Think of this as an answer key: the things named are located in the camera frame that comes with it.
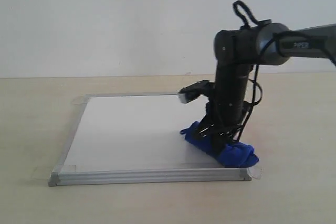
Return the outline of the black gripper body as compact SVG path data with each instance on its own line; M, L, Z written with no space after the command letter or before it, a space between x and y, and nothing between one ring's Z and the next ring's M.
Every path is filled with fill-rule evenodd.
M239 140L254 104L243 98L209 98L203 122L213 123L207 136L225 134Z

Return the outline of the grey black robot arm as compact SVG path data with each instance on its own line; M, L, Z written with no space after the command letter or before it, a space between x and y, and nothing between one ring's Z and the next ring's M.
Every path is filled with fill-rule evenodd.
M260 66L279 66L292 57L335 62L335 25L290 30L280 23L221 30L215 36L215 80L199 81L180 90L181 101L207 97L206 113L192 129L193 143L215 158L240 142L246 124L261 99L245 100L251 72Z

